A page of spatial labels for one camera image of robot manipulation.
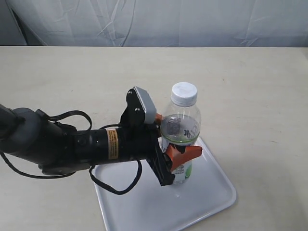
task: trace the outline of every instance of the warning label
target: warning label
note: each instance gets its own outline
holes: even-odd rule
[[[108,136],[108,159],[118,159],[119,157],[119,140],[115,129],[106,130]]]

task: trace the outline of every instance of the plastic bottle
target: plastic bottle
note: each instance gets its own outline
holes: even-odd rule
[[[165,152],[170,143],[179,146],[194,145],[199,134],[201,114],[196,105],[197,88],[187,82],[180,82],[172,87],[171,102],[162,114],[162,151]],[[179,166],[173,184],[184,183],[192,172],[193,161]]]

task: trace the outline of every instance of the plastic tray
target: plastic tray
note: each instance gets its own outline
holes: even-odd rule
[[[182,185],[161,187],[146,161],[142,176],[130,192],[114,195],[95,184],[106,231],[180,231],[229,206],[236,191],[199,138],[202,156],[194,159],[192,174]],[[97,166],[94,175],[122,190],[135,178],[137,162]]]

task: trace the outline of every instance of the table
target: table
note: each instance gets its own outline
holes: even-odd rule
[[[198,87],[201,136],[234,184],[234,206],[188,231],[308,230],[308,49],[0,47],[1,104],[119,121],[134,85],[158,112],[171,87]],[[87,122],[68,119],[78,129]],[[15,157],[21,170],[37,167]],[[87,171],[27,179],[0,161],[0,230],[103,231]]]

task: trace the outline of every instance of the white bottle cap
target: white bottle cap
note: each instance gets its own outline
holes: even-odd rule
[[[171,101],[180,107],[190,107],[197,102],[197,93],[194,84],[180,82],[172,87]]]

